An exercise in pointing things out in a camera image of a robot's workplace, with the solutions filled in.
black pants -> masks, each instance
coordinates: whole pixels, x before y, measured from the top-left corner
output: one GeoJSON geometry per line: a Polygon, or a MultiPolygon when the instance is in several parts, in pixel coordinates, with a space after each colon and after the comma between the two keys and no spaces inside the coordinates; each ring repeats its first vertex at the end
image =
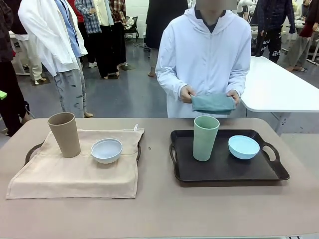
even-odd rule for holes
{"type": "Polygon", "coordinates": [[[95,62],[94,49],[92,48],[92,43],[90,41],[90,38],[88,37],[88,34],[86,33],[84,22],[79,22],[78,27],[84,40],[84,47],[88,51],[88,54],[87,54],[88,62],[94,63],[95,62]]]}
{"type": "Polygon", "coordinates": [[[14,135],[21,127],[20,118],[26,114],[23,94],[18,85],[11,62],[0,62],[0,91],[7,97],[0,100],[0,115],[8,129],[8,135],[14,135]]]}
{"type": "MultiPolygon", "coordinates": [[[[258,32],[257,46],[259,46],[261,38],[262,36],[260,32],[258,32]]],[[[260,51],[260,55],[264,54],[264,51],[267,46],[269,50],[269,60],[277,63],[280,56],[280,51],[281,51],[281,28],[270,29],[267,31],[267,34],[264,38],[264,42],[260,51]]]]}
{"type": "Polygon", "coordinates": [[[100,26],[102,32],[91,33],[91,39],[94,49],[96,63],[98,64],[99,72],[102,77],[118,71],[117,63],[112,50],[113,37],[110,26],[100,26]]]}
{"type": "Polygon", "coordinates": [[[125,48],[125,36],[124,36],[124,27],[121,22],[116,22],[112,26],[113,32],[113,51],[116,57],[116,62],[122,64],[126,62],[126,48],[125,48]]]}

beige table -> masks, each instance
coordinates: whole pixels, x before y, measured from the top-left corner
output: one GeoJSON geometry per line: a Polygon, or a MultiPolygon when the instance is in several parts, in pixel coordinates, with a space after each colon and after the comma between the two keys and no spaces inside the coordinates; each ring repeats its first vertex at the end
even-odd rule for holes
{"type": "Polygon", "coordinates": [[[5,200],[10,179],[49,132],[28,122],[0,150],[0,238],[267,237],[319,232],[319,183],[260,119],[226,119],[222,128],[254,129],[279,151],[289,181],[273,187],[181,187],[168,153],[185,119],[79,119],[82,129],[146,129],[136,199],[5,200]]]}

brown cup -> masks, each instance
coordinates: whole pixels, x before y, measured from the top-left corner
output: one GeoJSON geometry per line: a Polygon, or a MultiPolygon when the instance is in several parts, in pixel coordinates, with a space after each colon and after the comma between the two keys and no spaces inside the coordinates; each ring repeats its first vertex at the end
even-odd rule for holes
{"type": "Polygon", "coordinates": [[[48,124],[65,158],[73,158],[81,152],[75,116],[58,113],[49,118],[48,124]]]}

green cup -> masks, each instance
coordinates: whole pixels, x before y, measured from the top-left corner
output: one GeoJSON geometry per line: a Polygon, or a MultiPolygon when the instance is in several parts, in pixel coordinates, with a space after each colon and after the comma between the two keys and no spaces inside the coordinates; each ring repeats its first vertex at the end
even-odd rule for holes
{"type": "Polygon", "coordinates": [[[198,161],[210,159],[219,125],[212,116],[199,116],[194,120],[193,156],[198,161]]]}

cup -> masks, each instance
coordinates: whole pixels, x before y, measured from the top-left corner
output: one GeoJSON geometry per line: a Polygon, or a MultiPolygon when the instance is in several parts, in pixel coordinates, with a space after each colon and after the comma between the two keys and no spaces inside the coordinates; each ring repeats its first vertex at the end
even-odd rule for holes
{"type": "Polygon", "coordinates": [[[194,120],[193,156],[198,161],[210,159],[219,125],[212,116],[199,116],[194,120]]]}
{"type": "Polygon", "coordinates": [[[49,118],[48,124],[65,158],[73,158],[81,152],[75,116],[58,113],[49,118]]]}

